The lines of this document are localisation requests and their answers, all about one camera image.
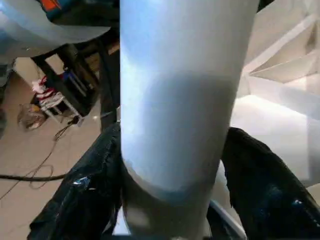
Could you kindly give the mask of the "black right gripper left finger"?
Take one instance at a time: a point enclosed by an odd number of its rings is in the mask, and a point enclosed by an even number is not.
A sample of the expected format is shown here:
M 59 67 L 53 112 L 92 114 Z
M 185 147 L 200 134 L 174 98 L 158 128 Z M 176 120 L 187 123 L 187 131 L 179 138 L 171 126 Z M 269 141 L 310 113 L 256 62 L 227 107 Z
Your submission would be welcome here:
M 106 128 L 29 225 L 31 240 L 103 240 L 121 207 L 121 128 Z

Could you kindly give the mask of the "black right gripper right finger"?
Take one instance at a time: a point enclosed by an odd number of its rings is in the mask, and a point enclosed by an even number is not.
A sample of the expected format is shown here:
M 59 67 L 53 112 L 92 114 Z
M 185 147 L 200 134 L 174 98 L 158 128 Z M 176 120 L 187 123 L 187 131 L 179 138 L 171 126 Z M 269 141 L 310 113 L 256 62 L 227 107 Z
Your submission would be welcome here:
M 248 239 L 320 238 L 319 205 L 266 144 L 231 127 L 221 161 L 230 204 Z

